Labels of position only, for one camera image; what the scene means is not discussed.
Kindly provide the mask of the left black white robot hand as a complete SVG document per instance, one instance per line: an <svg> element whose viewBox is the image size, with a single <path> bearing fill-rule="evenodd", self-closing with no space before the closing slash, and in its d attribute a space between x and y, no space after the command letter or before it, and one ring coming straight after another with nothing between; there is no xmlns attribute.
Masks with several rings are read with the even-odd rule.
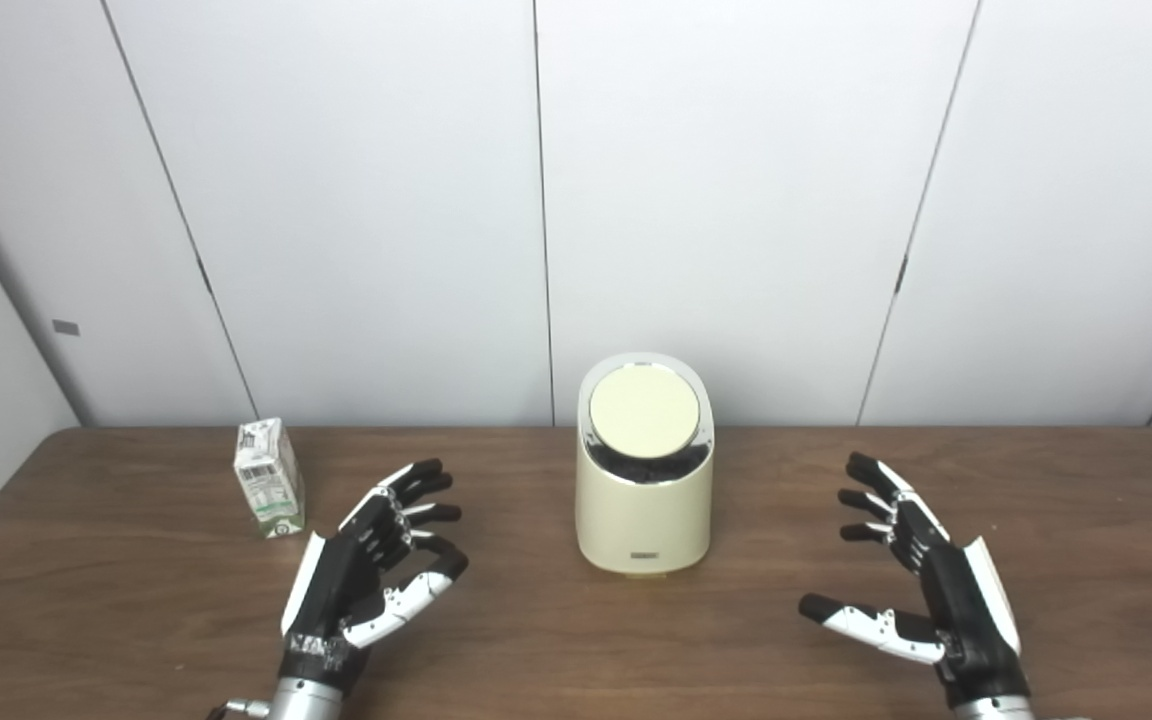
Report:
<svg viewBox="0 0 1152 720"><path fill-rule="evenodd" d="M424 502L452 484L439 458L411 462L376 483L333 536L311 536L280 620L279 679L348 697L371 647L456 583L467 553L425 530L461 518L456 505Z"/></svg>

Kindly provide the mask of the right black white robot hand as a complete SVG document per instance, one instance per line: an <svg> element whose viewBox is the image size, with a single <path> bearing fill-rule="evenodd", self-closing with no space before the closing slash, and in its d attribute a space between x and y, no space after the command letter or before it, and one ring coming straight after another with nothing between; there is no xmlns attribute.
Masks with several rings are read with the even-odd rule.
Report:
<svg viewBox="0 0 1152 720"><path fill-rule="evenodd" d="M842 526L841 538L882 544L918 579L927 612L877 609L808 593L799 598L799 614L884 653L933 667L957 719L1033 719L1018 624L986 539L954 541L920 493L881 460L852 452L846 473L867 488L840 488L838 501L869 511L874 521Z"/></svg>

